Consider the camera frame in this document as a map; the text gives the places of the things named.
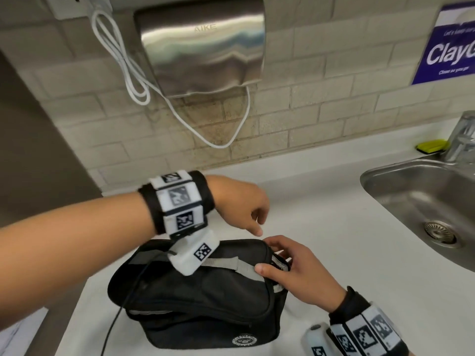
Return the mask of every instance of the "round logo patch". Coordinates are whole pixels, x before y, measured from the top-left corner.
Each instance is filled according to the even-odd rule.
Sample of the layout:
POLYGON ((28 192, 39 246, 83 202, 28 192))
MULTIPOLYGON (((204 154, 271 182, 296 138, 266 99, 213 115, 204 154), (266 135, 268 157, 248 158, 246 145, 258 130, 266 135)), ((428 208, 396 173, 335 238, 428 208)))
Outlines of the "round logo patch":
POLYGON ((241 335, 241 336, 233 338, 233 343, 236 346, 252 346, 257 341, 258 339, 252 335, 241 335))

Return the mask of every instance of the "hand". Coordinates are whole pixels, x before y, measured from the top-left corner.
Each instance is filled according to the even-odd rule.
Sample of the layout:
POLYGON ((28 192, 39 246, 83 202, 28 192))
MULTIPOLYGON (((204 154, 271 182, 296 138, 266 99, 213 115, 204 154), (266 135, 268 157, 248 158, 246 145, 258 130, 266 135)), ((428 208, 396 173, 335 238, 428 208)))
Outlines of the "hand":
POLYGON ((285 236, 264 239, 274 252, 292 258, 290 271, 282 271, 265 263, 256 265, 256 272, 285 287, 300 301, 316 305, 327 312, 335 311, 343 302, 346 290, 333 278, 312 251, 285 236))
POLYGON ((255 184, 227 178, 206 176, 216 210, 229 225, 262 236, 262 228, 269 213, 269 199, 255 184))

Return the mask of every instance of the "bag lid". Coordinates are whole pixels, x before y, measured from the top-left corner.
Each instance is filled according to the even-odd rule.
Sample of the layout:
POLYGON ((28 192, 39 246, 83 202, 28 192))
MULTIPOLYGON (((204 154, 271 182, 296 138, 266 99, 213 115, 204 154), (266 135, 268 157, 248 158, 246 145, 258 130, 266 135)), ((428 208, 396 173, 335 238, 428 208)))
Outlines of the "bag lid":
MULTIPOLYGON (((136 260, 151 250, 168 251, 171 245, 170 240, 150 240, 140 246, 113 275, 108 287, 111 301, 122 306, 146 265, 136 260)), ((245 239, 221 241, 211 257, 238 257, 254 267, 257 263, 271 263, 273 255, 263 241, 245 239)), ((279 262, 288 267, 285 260, 280 258, 279 262)), ((175 311, 247 324, 260 321, 273 309, 274 285, 269 279, 253 280, 232 269, 217 267, 201 266, 193 275, 183 276, 166 257, 159 257, 147 267, 124 308, 133 313, 175 311)))

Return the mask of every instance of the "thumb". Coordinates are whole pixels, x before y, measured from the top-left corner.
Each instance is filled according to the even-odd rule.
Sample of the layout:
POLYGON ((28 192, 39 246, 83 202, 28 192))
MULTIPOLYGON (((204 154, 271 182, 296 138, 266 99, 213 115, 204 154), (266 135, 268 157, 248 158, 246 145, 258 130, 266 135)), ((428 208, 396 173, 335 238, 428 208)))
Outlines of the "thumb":
POLYGON ((246 227, 246 230, 248 230, 250 233, 257 237, 263 235, 261 226, 253 219, 251 219, 251 221, 249 222, 249 225, 246 227))
POLYGON ((280 283, 283 287, 285 287, 285 283, 289 277, 288 271, 282 271, 281 269, 277 269, 268 263, 258 263, 254 270, 259 275, 280 283))

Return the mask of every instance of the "cable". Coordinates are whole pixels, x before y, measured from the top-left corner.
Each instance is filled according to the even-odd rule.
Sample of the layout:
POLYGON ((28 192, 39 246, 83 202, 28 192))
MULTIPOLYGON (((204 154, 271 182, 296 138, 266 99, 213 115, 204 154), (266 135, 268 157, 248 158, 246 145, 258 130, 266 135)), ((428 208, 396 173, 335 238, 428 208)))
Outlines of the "cable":
POLYGON ((127 50, 125 49, 125 45, 123 43, 123 39, 119 30, 119 27, 117 26, 117 23, 115 22, 113 17, 108 12, 102 10, 100 7, 96 7, 91 15, 91 26, 92 26, 94 35, 96 35, 99 42, 106 48, 106 50, 112 55, 112 57, 119 64, 125 78, 125 85, 127 87, 127 91, 130 97, 132 98, 132 100, 134 100, 136 103, 142 106, 148 105, 151 99, 151 96, 150 96, 150 88, 151 88, 155 90, 160 96, 163 97, 163 99, 165 100, 165 102, 167 103, 168 107, 170 108, 174 116, 177 118, 177 120, 181 122, 181 124, 183 124, 188 130, 193 132, 193 134, 195 134, 205 144, 215 149, 225 149, 233 143, 237 134, 241 130, 242 125, 246 121, 247 116, 249 115, 249 110, 251 108, 251 95, 249 94, 249 88, 247 86, 246 86, 247 108, 246 108, 246 113, 244 114, 244 117, 241 120, 241 123, 237 127, 236 132, 234 133, 233 137, 231 137, 231 140, 229 140, 228 143, 224 145, 215 145, 209 142, 208 140, 206 140, 197 131, 195 131, 190 125, 188 125, 186 121, 184 121, 180 117, 180 115, 176 112, 170 100, 167 99, 162 94, 160 89, 145 78, 145 73, 141 69, 141 67, 133 59, 129 57, 127 50), (112 26, 112 30, 114 32, 113 36, 111 35, 110 31, 105 27, 104 23, 99 18, 100 16, 105 17, 110 22, 112 26), (135 87, 131 74, 133 75, 135 80, 140 84, 140 86, 143 88, 142 92, 139 92, 137 88, 135 87))
POLYGON ((105 340, 104 340, 104 344, 102 345, 102 351, 101 351, 101 356, 104 356, 104 352, 105 352, 105 348, 107 346, 107 341, 109 341, 109 336, 111 335, 111 332, 112 332, 112 328, 114 327, 114 325, 116 324, 116 321, 117 319, 119 318, 119 315, 122 311, 122 309, 125 307, 125 305, 127 305, 127 303, 129 302, 129 299, 131 298, 132 294, 134 293, 135 291, 135 288, 137 287, 137 285, 139 284, 140 282, 140 279, 142 278, 142 275, 144 274, 144 272, 146 271, 146 269, 151 265, 151 263, 153 261, 155 261, 155 259, 157 259, 159 256, 161 256, 162 254, 161 253, 158 253, 155 257, 153 257, 150 261, 148 261, 148 263, 143 267, 142 271, 140 271, 139 275, 137 276, 137 278, 135 279, 134 281, 134 284, 132 285, 132 287, 130 288, 130 291, 129 293, 127 294, 127 296, 125 297, 121 307, 119 308, 119 311, 117 311, 116 313, 116 317, 114 317, 114 320, 112 320, 112 323, 111 325, 109 326, 109 330, 107 331, 107 335, 105 336, 105 340))

